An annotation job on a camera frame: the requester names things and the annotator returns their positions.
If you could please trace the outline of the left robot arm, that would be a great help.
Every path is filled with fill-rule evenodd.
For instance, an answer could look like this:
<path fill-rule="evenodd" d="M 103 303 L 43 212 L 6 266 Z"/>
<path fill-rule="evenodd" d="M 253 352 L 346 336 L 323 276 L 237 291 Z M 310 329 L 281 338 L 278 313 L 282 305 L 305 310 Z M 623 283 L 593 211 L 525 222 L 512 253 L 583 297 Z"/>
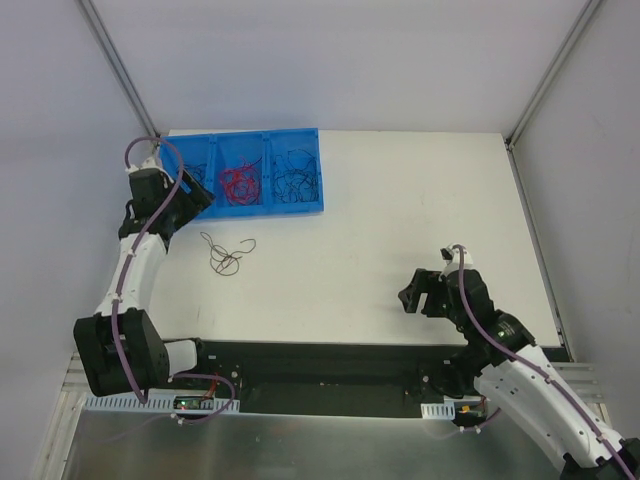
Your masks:
<path fill-rule="evenodd" d="M 182 182 L 161 168 L 129 175 L 131 199 L 118 230 L 119 261 L 107 293 L 89 317 L 76 321 L 73 336 L 91 392 L 97 397 L 133 392 L 141 400 L 177 375 L 188 388 L 204 387 L 210 363 L 200 340 L 164 340 L 150 316 L 152 291 L 172 236 L 214 196 L 185 172 Z"/>

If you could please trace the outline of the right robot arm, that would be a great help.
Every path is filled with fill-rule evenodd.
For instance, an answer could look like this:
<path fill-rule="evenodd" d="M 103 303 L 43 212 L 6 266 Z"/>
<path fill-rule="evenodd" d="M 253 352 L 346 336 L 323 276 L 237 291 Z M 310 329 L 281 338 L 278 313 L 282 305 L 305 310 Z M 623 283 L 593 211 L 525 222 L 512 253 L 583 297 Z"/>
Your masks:
<path fill-rule="evenodd" d="M 431 389 L 457 399 L 487 398 L 563 479 L 638 478 L 638 439 L 623 438 L 586 405 L 526 327 L 494 306 L 478 271 L 418 269 L 398 298 L 407 313 L 450 320 L 467 342 L 429 372 Z"/>

